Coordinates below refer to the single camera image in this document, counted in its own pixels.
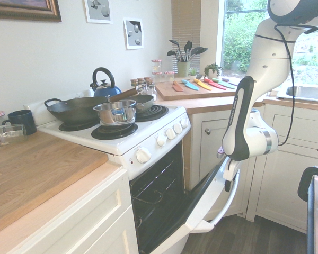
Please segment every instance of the frying pan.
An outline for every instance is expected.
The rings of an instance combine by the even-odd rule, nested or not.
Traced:
[[[93,109],[95,106],[103,103],[117,102],[121,99],[125,99],[131,95],[137,94],[137,90],[131,89],[111,98],[106,97],[83,97],[69,99],[62,101],[60,99],[48,99],[44,102],[47,110],[57,119],[64,122],[66,125],[82,125],[86,123],[99,120],[99,116]],[[52,101],[59,101],[53,105],[47,103]]]
[[[136,101],[137,113],[141,113],[150,109],[154,102],[154,97],[152,95],[135,95],[135,96],[128,97],[127,99]]]

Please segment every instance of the dark blue mug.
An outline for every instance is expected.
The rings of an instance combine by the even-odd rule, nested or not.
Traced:
[[[19,110],[8,114],[8,120],[3,121],[1,125],[5,125],[8,122],[25,125],[27,135],[31,135],[37,131],[32,111],[30,110]]]

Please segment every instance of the picture frame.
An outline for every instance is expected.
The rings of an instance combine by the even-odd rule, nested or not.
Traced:
[[[0,19],[61,22],[57,0],[0,0]]]
[[[113,24],[110,0],[84,0],[89,23]]]
[[[144,48],[144,26],[143,20],[137,18],[123,18],[126,35],[127,49]]]

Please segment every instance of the kitchen sink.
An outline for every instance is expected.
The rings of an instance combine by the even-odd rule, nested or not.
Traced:
[[[292,87],[282,86],[277,97],[292,99]],[[318,102],[318,86],[295,86],[295,99]]]

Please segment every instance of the kettle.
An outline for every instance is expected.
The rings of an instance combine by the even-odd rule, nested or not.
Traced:
[[[98,85],[98,82],[96,81],[96,75],[98,71],[102,71],[107,74],[107,76],[110,78],[111,86],[109,86],[108,83],[105,83],[106,79],[101,81],[101,85]],[[112,73],[103,67],[99,67],[93,72],[93,83],[90,84],[90,87],[94,91],[94,97],[112,97],[121,93],[121,90],[118,87],[116,87],[116,82],[114,81]]]

